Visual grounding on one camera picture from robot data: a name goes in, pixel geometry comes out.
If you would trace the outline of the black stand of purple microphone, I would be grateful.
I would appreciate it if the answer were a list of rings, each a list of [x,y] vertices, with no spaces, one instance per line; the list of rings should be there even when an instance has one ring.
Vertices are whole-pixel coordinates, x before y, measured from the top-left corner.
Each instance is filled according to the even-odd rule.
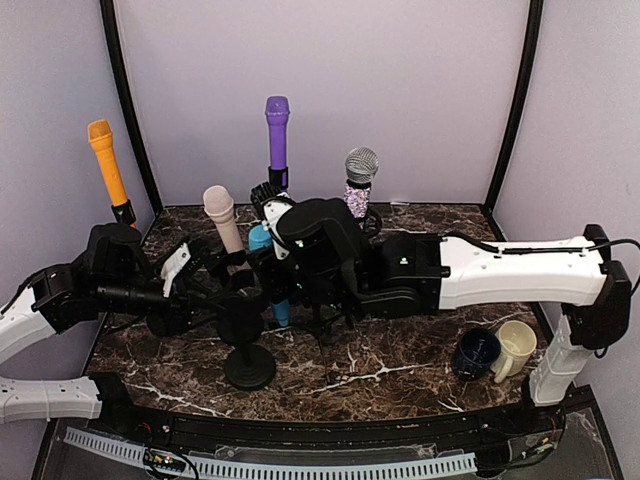
[[[287,167],[284,169],[268,168],[269,182],[280,189],[281,191],[287,191],[289,187],[289,170]]]

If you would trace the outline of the orange microphone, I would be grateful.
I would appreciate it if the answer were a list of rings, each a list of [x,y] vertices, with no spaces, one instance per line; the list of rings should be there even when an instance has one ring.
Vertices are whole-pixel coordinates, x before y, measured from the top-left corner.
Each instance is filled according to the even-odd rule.
[[[90,123],[88,141],[99,163],[116,222],[135,227],[136,216],[122,181],[109,122],[98,120]]]

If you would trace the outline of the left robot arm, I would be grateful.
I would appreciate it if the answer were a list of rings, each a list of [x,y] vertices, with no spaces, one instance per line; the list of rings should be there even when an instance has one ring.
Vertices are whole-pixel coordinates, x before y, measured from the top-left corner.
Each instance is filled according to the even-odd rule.
[[[238,326],[265,309],[262,295],[243,292],[255,284],[251,271],[228,270],[245,261],[244,252],[215,253],[194,240],[176,247],[163,264],[153,264],[141,241],[141,233],[125,224],[95,225],[75,260],[29,276],[1,309],[2,360],[101,314],[140,317],[154,335],[171,337],[196,328],[198,312]],[[52,418],[101,419],[120,436],[141,427],[140,412],[114,373],[58,381],[2,379],[3,423]]]

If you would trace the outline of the black stand of orange microphone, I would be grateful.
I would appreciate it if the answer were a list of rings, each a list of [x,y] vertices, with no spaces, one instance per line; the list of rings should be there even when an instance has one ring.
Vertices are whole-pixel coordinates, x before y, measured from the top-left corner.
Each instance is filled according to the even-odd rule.
[[[160,282],[160,264],[152,263],[142,249],[142,235],[136,229],[136,216],[130,200],[112,205],[116,222],[126,233],[123,243],[132,260],[127,287],[123,287],[126,306],[123,313],[144,320],[150,331],[159,337],[172,337],[186,333],[192,326],[192,312],[186,298],[165,297]]]

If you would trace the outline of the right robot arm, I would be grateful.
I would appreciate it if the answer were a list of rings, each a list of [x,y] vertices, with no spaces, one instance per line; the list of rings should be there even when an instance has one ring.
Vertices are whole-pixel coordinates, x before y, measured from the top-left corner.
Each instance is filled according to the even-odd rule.
[[[545,422],[589,356],[628,329],[639,284],[612,258],[613,243],[596,224],[547,242],[483,242],[460,232],[402,232],[377,241],[339,198],[297,202],[279,193],[254,195],[252,204],[273,243],[274,264],[259,274],[276,299],[332,306],[355,318],[559,303],[559,334],[510,413],[521,434]]]

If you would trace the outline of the black stand of blue microphone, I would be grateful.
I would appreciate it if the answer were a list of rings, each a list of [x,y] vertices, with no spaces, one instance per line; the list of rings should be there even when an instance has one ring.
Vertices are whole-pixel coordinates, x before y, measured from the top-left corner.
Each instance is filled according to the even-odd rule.
[[[219,318],[216,329],[221,341],[233,347],[224,363],[226,380],[242,391],[269,385],[275,377],[276,364],[271,352],[256,344],[264,330],[262,316]]]

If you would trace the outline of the beige microphone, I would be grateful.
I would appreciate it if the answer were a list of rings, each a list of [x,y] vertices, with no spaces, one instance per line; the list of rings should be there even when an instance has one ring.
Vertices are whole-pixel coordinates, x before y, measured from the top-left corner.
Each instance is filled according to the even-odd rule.
[[[213,185],[203,193],[204,211],[214,222],[228,254],[244,250],[235,220],[234,200],[222,185]]]

